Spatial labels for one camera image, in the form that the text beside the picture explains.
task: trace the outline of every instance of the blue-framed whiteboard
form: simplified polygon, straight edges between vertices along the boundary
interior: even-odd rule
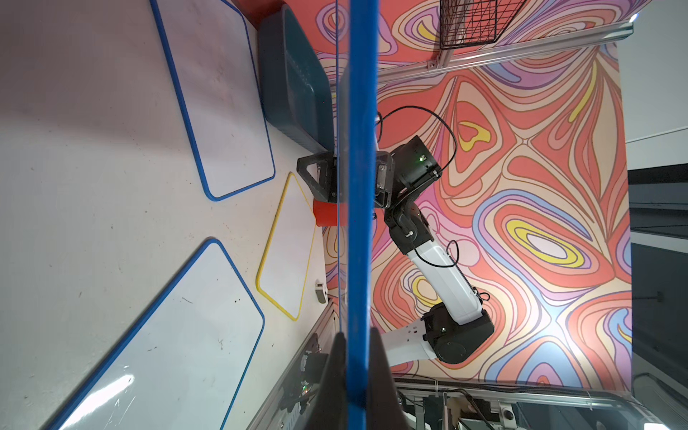
[[[223,429],[265,317],[208,239],[47,429]]]
[[[203,191],[214,202],[275,177],[249,29],[224,0],[150,0]]]

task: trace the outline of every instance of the black wire mesh basket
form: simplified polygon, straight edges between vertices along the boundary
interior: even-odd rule
[[[526,0],[440,0],[440,49],[496,42]]]

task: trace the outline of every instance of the black cable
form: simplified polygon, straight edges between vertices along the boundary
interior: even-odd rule
[[[422,402],[420,402],[420,403],[414,402],[414,401],[411,400],[410,398],[406,397],[406,395],[403,394],[403,393],[402,393],[401,391],[399,391],[399,390],[396,390],[396,393],[397,393],[398,396],[400,396],[400,397],[402,398],[403,401],[409,402],[409,403],[411,403],[412,405],[418,405],[418,406],[422,406],[422,405],[423,405]]]
[[[422,106],[405,105],[405,106],[401,106],[401,107],[398,107],[398,108],[394,109],[393,111],[389,112],[389,113],[388,113],[387,115],[385,115],[385,116],[382,116],[382,115],[380,114],[380,112],[378,111],[378,116],[380,117],[380,122],[379,122],[379,125],[380,125],[380,133],[378,134],[378,142],[380,142],[380,139],[381,139],[382,136],[383,136],[383,122],[384,122],[388,117],[390,117],[390,115],[392,115],[392,114],[394,114],[394,113],[396,113],[396,112],[399,112],[400,110],[403,110],[403,109],[419,109],[419,110],[421,110],[421,111],[425,111],[425,112],[427,112],[428,114],[431,114],[432,116],[434,116],[438,121],[440,121],[440,122],[442,123],[442,125],[444,125],[444,127],[447,128],[447,131],[449,132],[449,134],[451,135],[451,138],[452,138],[453,141],[454,141],[454,153],[451,155],[451,157],[449,158],[449,161],[447,161],[447,163],[444,165],[444,167],[442,167],[442,168],[440,169],[440,175],[441,175],[442,172],[443,172],[447,167],[449,167],[449,165],[456,159],[456,154],[457,154],[457,152],[459,151],[459,141],[458,141],[458,139],[456,138],[456,135],[454,134],[454,132],[453,132],[453,130],[451,129],[451,127],[449,126],[449,124],[447,124],[447,122],[446,122],[445,120],[443,120],[441,116],[437,115],[435,112],[431,111],[430,109],[427,109],[427,108],[422,107]],[[421,189],[422,187],[424,187],[428,182],[434,181],[434,180],[435,180],[435,178],[430,177],[430,178],[426,179],[425,181],[423,181],[420,185],[418,185],[418,186],[417,186],[416,188],[414,188],[412,191],[407,191],[407,192],[406,192],[406,193],[405,193],[405,194],[404,194],[404,195],[394,204],[394,206],[391,207],[391,210],[396,209],[400,204],[402,204],[403,202],[405,202],[406,199],[408,199],[408,197],[409,197],[410,195],[412,195],[412,194],[415,193],[417,190],[419,190],[419,189]],[[451,254],[449,253],[449,246],[450,246],[452,243],[454,243],[454,245],[456,246],[456,260],[454,260],[453,258],[451,258]],[[449,256],[449,259],[451,260],[452,264],[434,264],[434,263],[431,263],[430,261],[427,261],[426,259],[424,259],[423,257],[420,256],[420,254],[418,253],[418,249],[416,249],[416,245],[413,243],[413,239],[411,239],[411,246],[413,246],[413,251],[416,253],[416,255],[418,256],[418,258],[419,258],[421,261],[423,261],[424,263],[426,263],[426,264],[428,264],[428,265],[430,265],[430,266],[437,267],[437,268],[452,268],[452,267],[456,267],[456,268],[458,269],[458,262],[459,262],[459,243],[457,243],[456,240],[454,240],[454,239],[452,239],[452,240],[449,241],[449,243],[447,244],[447,249],[446,249],[447,255]],[[475,288],[475,287],[473,287],[473,286],[471,286],[471,288],[473,289],[473,291],[476,293],[476,295],[477,295],[481,300],[488,301],[488,300],[490,299],[491,296],[490,296],[489,293],[487,293],[487,292],[481,292],[481,293],[479,293],[479,292],[477,291],[477,288]],[[483,299],[482,296],[481,296],[481,294],[485,294],[487,298],[486,298],[486,299]]]
[[[459,141],[456,138],[456,135],[454,134],[454,132],[451,130],[451,127],[449,126],[449,124],[447,124],[447,122],[445,120],[443,120],[441,116],[437,115],[435,112],[431,111],[430,109],[427,109],[426,107],[422,107],[422,106],[415,106],[415,105],[406,105],[406,106],[397,107],[396,109],[389,112],[387,115],[383,116],[380,119],[380,138],[382,138],[382,136],[383,136],[383,134],[382,134],[382,123],[383,123],[383,121],[386,120],[390,115],[392,115],[396,112],[399,112],[402,109],[419,109],[421,111],[427,112],[428,114],[431,114],[432,116],[437,118],[442,123],[442,125],[444,125],[447,128],[447,130],[449,131],[449,134],[451,134],[451,138],[454,139],[454,154],[452,154],[451,158],[449,158],[449,161],[445,164],[445,166],[440,169],[440,173],[443,172],[447,167],[449,167],[451,162],[454,161],[454,159],[456,158],[456,153],[459,150]]]
[[[456,245],[456,261],[454,261],[454,259],[451,258],[451,254],[449,253],[449,245],[451,245],[452,243],[454,243],[454,245]],[[411,239],[411,246],[413,246],[413,251],[416,253],[418,258],[420,258],[421,261],[423,261],[426,264],[429,264],[430,266],[439,267],[439,268],[452,268],[452,267],[456,266],[456,264],[459,262],[459,243],[456,242],[456,240],[454,240],[454,239],[450,240],[449,243],[447,244],[447,255],[449,256],[449,259],[451,260],[451,264],[434,264],[434,263],[431,263],[430,261],[427,261],[425,258],[421,257],[420,254],[418,254],[418,249],[416,249],[416,245],[413,244],[412,239]]]
[[[472,395],[470,395],[470,394],[469,394],[465,389],[463,389],[463,388],[459,388],[459,389],[456,389],[456,390],[453,390],[453,391],[458,391],[458,392],[460,392],[461,394],[463,394],[464,397],[466,398],[466,400],[468,400],[468,402],[471,404],[471,406],[473,406],[473,408],[475,409],[475,411],[477,412],[477,414],[480,416],[480,419],[483,420],[483,422],[485,423],[485,425],[486,425],[490,430],[495,430],[495,427],[492,427],[492,424],[487,420],[487,418],[485,418],[485,415],[482,414],[482,411],[481,411],[480,408],[477,406],[477,403],[475,403],[475,400],[473,399],[473,396],[472,396]]]
[[[380,132],[378,133],[378,145],[380,143],[380,139],[383,136],[383,115],[378,111],[378,118],[380,118],[380,122],[378,122],[378,125],[380,126]]]
[[[422,107],[422,106],[406,105],[406,106],[397,107],[397,108],[394,109],[393,111],[389,112],[387,115],[385,115],[385,116],[383,116],[383,117],[380,117],[380,134],[379,134],[379,136],[378,136],[378,142],[380,142],[380,139],[381,139],[382,136],[383,136],[383,121],[384,121],[385,119],[387,119],[388,117],[390,117],[390,115],[392,115],[392,114],[394,114],[394,113],[396,113],[396,112],[399,112],[399,111],[402,110],[402,109],[419,109],[419,110],[421,110],[421,111],[425,111],[425,112],[427,112],[428,114],[431,114],[432,116],[434,116],[435,118],[437,118],[437,119],[442,123],[442,125],[444,125],[444,126],[447,128],[447,131],[448,131],[449,134],[451,135],[451,138],[454,140],[454,154],[452,154],[452,156],[449,158],[449,161],[444,165],[444,167],[442,167],[442,168],[440,169],[440,174],[441,174],[447,167],[449,167],[449,165],[452,163],[452,161],[454,161],[454,159],[456,158],[456,154],[457,154],[457,152],[459,151],[459,141],[458,141],[458,139],[456,138],[456,135],[455,135],[454,132],[452,131],[452,129],[451,129],[451,127],[449,126],[449,124],[447,124],[447,122],[446,122],[445,120],[443,120],[441,116],[437,115],[435,112],[431,111],[430,109],[427,109],[427,108]],[[397,206],[399,206],[400,204],[402,204],[411,194],[415,193],[417,190],[419,190],[419,189],[420,189],[421,187],[423,187],[425,184],[427,184],[427,183],[430,182],[430,181],[434,181],[434,180],[435,180],[435,178],[430,177],[430,178],[426,179],[425,181],[423,181],[422,184],[418,185],[418,186],[417,186],[416,188],[414,188],[413,190],[407,191],[406,194],[404,194],[404,195],[399,199],[399,201],[397,201],[397,202],[394,204],[394,206],[392,207],[392,209],[395,209]]]

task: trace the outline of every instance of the swirling pattern backdrop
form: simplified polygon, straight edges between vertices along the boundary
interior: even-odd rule
[[[529,0],[497,44],[625,20],[649,0]],[[336,73],[329,0],[291,0],[327,72]],[[380,66],[435,53],[438,0],[382,1]],[[340,55],[343,67],[346,55]],[[457,133],[458,155],[418,200],[438,241],[459,243],[459,265],[492,299],[495,334],[466,362],[412,362],[395,372],[465,380],[628,390],[631,268],[628,185],[616,46],[502,63],[378,90],[383,113],[421,105]],[[429,114],[385,121],[382,149],[419,135],[440,164],[453,147]],[[335,228],[323,231],[327,284],[336,296]],[[378,216],[372,321],[382,331],[414,321],[439,298],[392,243]]]

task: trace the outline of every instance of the plastic storage bin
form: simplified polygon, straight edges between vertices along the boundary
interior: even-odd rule
[[[261,22],[258,51],[270,124],[313,153],[333,151],[330,82],[289,6]]]

